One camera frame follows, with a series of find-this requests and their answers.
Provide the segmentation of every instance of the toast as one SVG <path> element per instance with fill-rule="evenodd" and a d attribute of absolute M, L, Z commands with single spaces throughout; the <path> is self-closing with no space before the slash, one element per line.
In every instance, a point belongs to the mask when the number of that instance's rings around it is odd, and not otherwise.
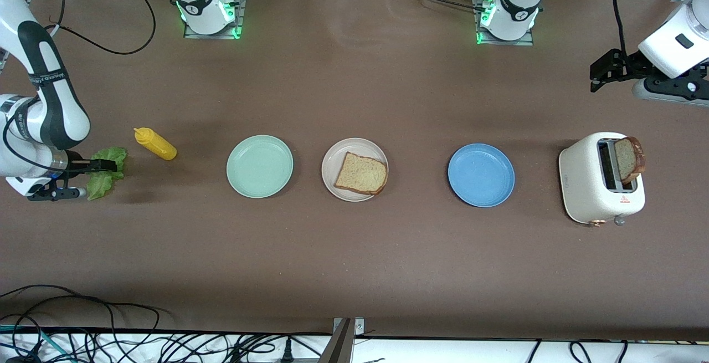
<path fill-rule="evenodd" d="M 628 184 L 645 171 L 645 154 L 638 139 L 628 136 L 615 142 L 620 183 Z"/>
<path fill-rule="evenodd" d="M 335 187 L 359 194 L 376 196 L 387 184 L 387 165 L 367 156 L 348 151 L 337 175 Z"/>

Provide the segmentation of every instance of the plug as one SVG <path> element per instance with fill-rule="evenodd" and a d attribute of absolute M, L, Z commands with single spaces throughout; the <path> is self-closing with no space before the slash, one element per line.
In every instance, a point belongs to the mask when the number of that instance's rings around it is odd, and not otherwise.
<path fill-rule="evenodd" d="M 291 352 L 291 337 L 286 338 L 286 349 L 283 350 L 283 357 L 281 358 L 281 363 L 291 363 L 294 361 L 293 353 Z"/>

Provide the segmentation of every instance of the white toaster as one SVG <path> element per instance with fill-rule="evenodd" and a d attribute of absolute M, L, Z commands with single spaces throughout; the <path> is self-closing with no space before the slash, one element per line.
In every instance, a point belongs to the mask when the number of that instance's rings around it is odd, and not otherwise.
<path fill-rule="evenodd" d="M 602 131 L 587 136 L 559 154 L 564 207 L 571 219 L 600 225 L 623 219 L 645 206 L 643 176 L 620 183 L 614 143 L 625 134 Z"/>

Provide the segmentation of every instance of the light green plate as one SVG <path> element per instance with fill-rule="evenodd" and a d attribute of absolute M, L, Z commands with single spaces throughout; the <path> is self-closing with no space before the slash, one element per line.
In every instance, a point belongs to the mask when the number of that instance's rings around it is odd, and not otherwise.
<path fill-rule="evenodd" d="M 250 198 L 273 196 L 293 174 L 293 154 L 273 136 L 251 136 L 231 151 L 226 177 L 239 194 Z"/>

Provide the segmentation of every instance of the mustard bottle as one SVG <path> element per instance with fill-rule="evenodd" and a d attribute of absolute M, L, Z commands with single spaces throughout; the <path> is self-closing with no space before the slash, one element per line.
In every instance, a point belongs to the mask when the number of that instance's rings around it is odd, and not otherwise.
<path fill-rule="evenodd" d="M 134 128 L 133 130 L 135 130 L 135 141 L 165 161 L 169 161 L 177 155 L 177 149 L 149 127 Z"/>

